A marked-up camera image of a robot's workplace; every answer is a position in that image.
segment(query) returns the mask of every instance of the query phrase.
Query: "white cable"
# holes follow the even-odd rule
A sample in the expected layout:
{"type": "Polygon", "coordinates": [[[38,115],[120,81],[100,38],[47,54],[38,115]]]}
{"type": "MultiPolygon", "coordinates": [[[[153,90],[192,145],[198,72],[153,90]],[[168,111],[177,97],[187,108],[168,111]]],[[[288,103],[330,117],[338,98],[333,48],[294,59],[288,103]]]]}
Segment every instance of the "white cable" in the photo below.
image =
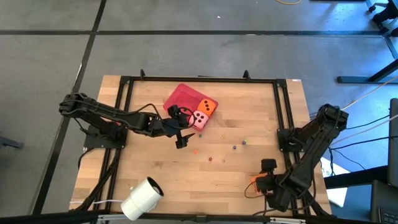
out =
{"type": "Polygon", "coordinates": [[[105,202],[124,202],[124,201],[123,201],[123,200],[113,200],[113,199],[109,199],[109,200],[103,200],[103,201],[93,202],[93,204],[95,204],[95,203],[105,203],[105,202]]]}
{"type": "Polygon", "coordinates": [[[354,105],[355,103],[357,103],[359,100],[362,100],[363,98],[367,97],[369,94],[371,94],[371,93],[373,93],[374,91],[378,90],[378,89],[381,88],[382,86],[387,85],[388,83],[394,81],[396,78],[398,78],[398,76],[396,76],[396,77],[394,77],[394,78],[391,78],[390,80],[386,81],[385,83],[379,85],[379,86],[378,86],[377,88],[375,88],[374,90],[372,90],[372,91],[370,91],[369,93],[363,95],[361,98],[359,98],[359,99],[357,99],[356,101],[350,103],[349,105],[345,106],[345,107],[344,107],[343,109],[341,109],[341,110],[345,110],[345,109],[349,108],[350,106],[353,106],[353,105],[354,105]]]}
{"type": "Polygon", "coordinates": [[[392,120],[395,119],[396,117],[398,117],[398,114],[395,115],[395,116],[393,116],[392,118],[390,118],[390,119],[387,120],[387,121],[381,122],[380,124],[378,124],[378,125],[376,125],[376,126],[373,126],[373,127],[368,128],[368,129],[366,129],[366,130],[364,130],[364,131],[361,131],[361,132],[358,132],[358,133],[356,133],[356,134],[352,134],[352,135],[350,135],[350,136],[348,136],[348,137],[345,137],[345,138],[343,138],[343,139],[340,139],[339,141],[332,143],[330,146],[332,146],[332,145],[334,145],[334,144],[336,144],[336,143],[338,143],[338,142],[341,142],[341,141],[343,141],[343,140],[345,140],[345,139],[351,138],[351,137],[353,137],[353,136],[355,136],[355,135],[359,135],[359,134],[365,133],[366,131],[370,131],[370,130],[372,130],[372,129],[374,129],[374,128],[377,128],[378,126],[380,126],[380,125],[382,125],[382,124],[385,124],[385,123],[387,123],[387,122],[389,122],[389,121],[392,121],[392,120]]]}

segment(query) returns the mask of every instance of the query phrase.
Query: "pink die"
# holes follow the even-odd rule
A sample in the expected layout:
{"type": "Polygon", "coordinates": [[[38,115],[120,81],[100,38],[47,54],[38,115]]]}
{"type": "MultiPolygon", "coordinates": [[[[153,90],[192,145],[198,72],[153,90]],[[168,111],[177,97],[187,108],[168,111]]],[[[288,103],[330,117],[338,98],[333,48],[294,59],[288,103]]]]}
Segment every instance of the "pink die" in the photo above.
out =
{"type": "MultiPolygon", "coordinates": [[[[202,129],[203,127],[205,127],[206,122],[209,120],[209,117],[207,117],[207,115],[201,111],[195,111],[193,112],[193,114],[196,117],[196,121],[194,126],[197,128],[202,129]]],[[[193,116],[191,116],[191,118],[189,119],[189,125],[191,125],[193,123],[193,116]]]]}

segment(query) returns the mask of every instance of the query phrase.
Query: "die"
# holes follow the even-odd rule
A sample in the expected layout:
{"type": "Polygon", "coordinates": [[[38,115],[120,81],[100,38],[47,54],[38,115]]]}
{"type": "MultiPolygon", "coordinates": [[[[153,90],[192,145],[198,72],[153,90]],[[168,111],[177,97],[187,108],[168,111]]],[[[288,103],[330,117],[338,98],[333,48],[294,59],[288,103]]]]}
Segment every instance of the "die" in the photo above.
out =
{"type": "Polygon", "coordinates": [[[193,112],[193,114],[196,117],[196,121],[193,120],[193,116],[191,116],[191,118],[189,119],[189,125],[191,126],[193,122],[195,122],[194,126],[197,128],[204,128],[205,124],[207,123],[207,121],[209,120],[209,117],[201,111],[195,111],[193,112]]]}
{"type": "Polygon", "coordinates": [[[209,99],[203,99],[199,103],[197,110],[204,112],[208,117],[210,117],[215,109],[216,109],[216,104],[213,101],[209,99]]]}

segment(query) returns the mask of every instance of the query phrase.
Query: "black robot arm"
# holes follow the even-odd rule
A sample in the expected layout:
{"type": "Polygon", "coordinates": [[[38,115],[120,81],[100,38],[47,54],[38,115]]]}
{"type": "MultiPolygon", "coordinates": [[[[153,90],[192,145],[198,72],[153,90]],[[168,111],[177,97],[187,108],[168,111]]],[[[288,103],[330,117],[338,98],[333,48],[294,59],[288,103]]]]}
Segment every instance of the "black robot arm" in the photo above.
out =
{"type": "Polygon", "coordinates": [[[181,130],[189,128],[187,115],[181,113],[177,105],[168,109],[171,118],[162,119],[159,114],[148,112],[125,112],[112,106],[98,103],[84,93],[72,93],[60,103],[59,112],[69,118],[80,118],[99,130],[106,139],[118,141],[123,135],[123,129],[130,129],[137,134],[149,137],[177,136],[176,147],[187,146],[188,138],[181,135],[181,130]]]}
{"type": "Polygon", "coordinates": [[[262,186],[262,189],[257,190],[268,195],[270,207],[284,212],[292,198],[311,198],[311,195],[306,194],[309,194],[308,189],[313,181],[313,170],[332,140],[346,129],[347,119],[348,113],[326,104],[318,110],[317,117],[304,127],[278,130],[280,149],[305,153],[284,174],[256,178],[256,185],[262,186]]]}

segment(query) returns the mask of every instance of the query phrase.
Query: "wooden tabletop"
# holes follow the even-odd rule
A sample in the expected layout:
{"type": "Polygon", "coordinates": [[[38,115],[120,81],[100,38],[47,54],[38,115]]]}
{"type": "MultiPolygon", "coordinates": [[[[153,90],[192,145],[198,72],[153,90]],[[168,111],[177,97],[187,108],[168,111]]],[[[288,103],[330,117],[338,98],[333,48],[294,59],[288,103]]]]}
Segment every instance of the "wooden tabletop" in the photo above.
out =
{"type": "MultiPolygon", "coordinates": [[[[103,78],[98,101],[114,106],[120,76],[103,78]]],[[[135,81],[130,104],[134,111],[148,103],[167,117],[162,105],[177,87],[178,82],[135,81]]],[[[215,99],[219,106],[205,126],[202,137],[196,133],[183,149],[175,147],[175,137],[150,138],[129,131],[126,147],[122,150],[113,199],[124,200],[130,187],[146,177],[152,177],[164,191],[155,213],[209,215],[252,215],[264,209],[264,198],[245,198],[244,189],[250,178],[261,170],[261,159],[276,159],[275,174],[285,172],[283,155],[279,151],[275,99],[271,84],[266,83],[186,83],[215,99]]],[[[309,121],[307,103],[300,80],[287,80],[294,124],[301,127],[309,121]]],[[[280,100],[284,121],[282,89],[280,100]]],[[[95,149],[81,161],[71,201],[82,201],[97,184],[104,149],[95,149]]],[[[331,213],[320,165],[315,169],[316,200],[331,213]]],[[[102,199],[106,197],[107,185],[102,199]]],[[[255,196],[252,187],[248,195],[255,196]]],[[[121,212],[120,203],[113,203],[112,212],[121,212]]],[[[291,212],[269,212],[267,215],[291,216],[291,212]]]]}

